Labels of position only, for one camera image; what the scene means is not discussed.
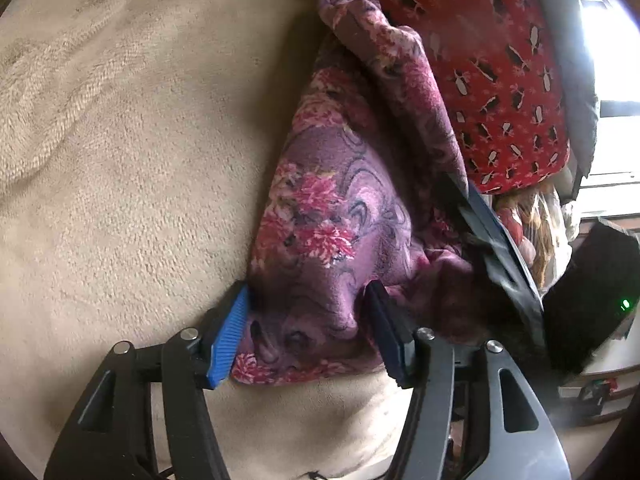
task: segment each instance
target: beige fleece blanket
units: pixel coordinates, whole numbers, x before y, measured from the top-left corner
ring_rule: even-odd
[[[115,342],[165,341],[244,276],[314,7],[13,0],[0,17],[0,431],[36,476]],[[408,393],[375,374],[207,400],[232,478],[284,480],[391,455]]]

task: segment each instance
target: pile of cloth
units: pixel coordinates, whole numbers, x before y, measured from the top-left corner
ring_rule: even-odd
[[[558,3],[564,22],[547,21],[543,7]],[[549,177],[567,163],[570,137],[587,173],[593,158],[593,63],[584,42],[569,46],[582,34],[571,22],[579,9],[577,0],[320,0],[332,34],[254,243],[236,380],[379,367],[360,304],[370,280],[449,340],[488,336],[505,313],[433,201],[441,172],[496,199],[540,294],[558,280],[571,247]]]

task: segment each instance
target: pink flower print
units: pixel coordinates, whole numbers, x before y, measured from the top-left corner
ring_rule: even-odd
[[[261,267],[271,250],[284,249],[284,241],[293,231],[292,223],[273,209],[265,211],[255,237],[252,266]]]
[[[358,93],[353,77],[334,67],[321,68],[316,72],[309,87],[321,92]]]
[[[296,237],[300,241],[298,249],[309,258],[318,258],[326,269],[334,262],[353,259],[353,233],[330,220],[316,227],[300,229]]]
[[[315,379],[320,379],[321,376],[314,374],[314,370],[298,370],[297,368],[288,368],[280,377],[275,380],[276,386],[282,386],[283,384],[291,383],[308,383]]]
[[[305,173],[291,194],[298,210],[304,214],[318,211],[327,215],[340,202],[332,174]]]
[[[312,126],[344,126],[340,104],[324,94],[304,95],[291,127],[294,133],[299,133]]]
[[[272,207],[277,207],[279,202],[290,197],[292,186],[299,177],[298,167],[295,164],[286,160],[280,162],[269,188],[269,200]]]
[[[334,16],[331,20],[331,29],[335,30],[338,24],[342,21],[342,19],[347,15],[349,9],[347,6],[340,6],[335,8]]]
[[[361,25],[379,52],[378,58],[395,60],[401,56],[412,56],[424,52],[420,35],[410,27],[391,27],[385,15],[377,7],[364,12]]]
[[[326,359],[322,359],[320,361],[320,365],[316,369],[318,370],[318,374],[322,377],[346,374],[349,371],[342,363],[329,362]]]
[[[231,376],[244,384],[271,384],[274,382],[273,370],[259,365],[255,354],[238,354],[231,370]]]
[[[425,109],[437,106],[437,88],[432,86],[433,75],[426,58],[407,61],[404,64],[404,98],[413,110],[422,113]]]

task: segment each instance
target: blue gripper pad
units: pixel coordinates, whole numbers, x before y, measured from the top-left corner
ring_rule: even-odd
[[[216,388],[229,375],[238,344],[244,333],[248,312],[249,287],[247,284],[241,285],[238,294],[230,298],[230,304],[220,305],[214,310],[210,330],[215,331],[217,326],[220,328],[213,334],[215,339],[210,344],[207,379],[211,388]]]

